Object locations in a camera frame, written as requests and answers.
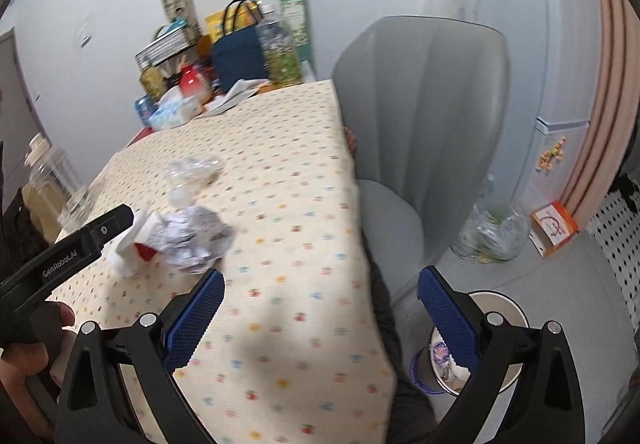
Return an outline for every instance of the table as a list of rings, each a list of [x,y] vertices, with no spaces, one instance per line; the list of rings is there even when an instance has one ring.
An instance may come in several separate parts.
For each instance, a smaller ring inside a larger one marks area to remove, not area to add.
[[[353,161],[331,82],[255,96],[143,138],[96,179],[93,216],[123,202],[170,211],[166,163],[211,153],[225,170],[197,202],[237,236],[218,266],[225,299],[190,364],[174,373],[182,392],[219,443],[384,442],[396,382],[372,315]],[[76,331],[87,320],[113,328],[160,312],[197,279],[161,257],[123,279],[103,256],[54,299],[73,307]],[[145,432],[163,442],[133,370],[124,376]]]

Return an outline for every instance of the refrigerator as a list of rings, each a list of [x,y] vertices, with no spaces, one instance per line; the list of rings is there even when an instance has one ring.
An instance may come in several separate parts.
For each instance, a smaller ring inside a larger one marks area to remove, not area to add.
[[[526,213],[558,200],[569,182],[590,127],[601,62],[600,0],[546,0],[546,7],[545,83],[513,195]]]
[[[466,14],[450,17],[492,27],[507,41],[509,102],[489,173],[494,197],[529,213],[560,198],[582,149],[600,67],[600,1],[460,1]],[[538,169],[563,137],[562,161]]]

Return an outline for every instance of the blue can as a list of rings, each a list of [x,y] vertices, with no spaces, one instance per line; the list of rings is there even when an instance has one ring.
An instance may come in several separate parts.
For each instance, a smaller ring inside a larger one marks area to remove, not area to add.
[[[149,118],[158,110],[158,104],[149,96],[145,96],[137,100],[134,106],[145,128],[151,128]]]

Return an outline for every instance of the basket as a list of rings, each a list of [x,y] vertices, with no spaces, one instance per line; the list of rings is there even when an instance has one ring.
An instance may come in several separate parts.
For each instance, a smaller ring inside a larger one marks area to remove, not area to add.
[[[142,69],[142,63],[145,59],[157,67],[168,59],[196,46],[199,37],[200,33],[197,27],[186,24],[178,27],[162,35],[153,43],[147,45],[144,50],[136,54],[138,67]]]

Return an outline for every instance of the plastic bottle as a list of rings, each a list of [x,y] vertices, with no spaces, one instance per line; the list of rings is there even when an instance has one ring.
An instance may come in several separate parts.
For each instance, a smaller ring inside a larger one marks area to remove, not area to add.
[[[140,84],[145,92],[157,103],[166,92],[166,81],[160,71],[151,65],[151,61],[145,59],[140,67]]]
[[[211,84],[206,76],[194,65],[187,65],[182,68],[180,78],[180,91],[185,99],[197,97],[200,104],[207,104],[211,100]]]
[[[81,228],[95,204],[95,196],[78,177],[64,150],[51,148],[49,141],[36,135],[29,143],[25,166],[31,166],[31,185],[51,208],[67,233]]]
[[[269,79],[283,87],[302,84],[293,36],[273,5],[262,8],[264,17],[255,31],[260,40]]]

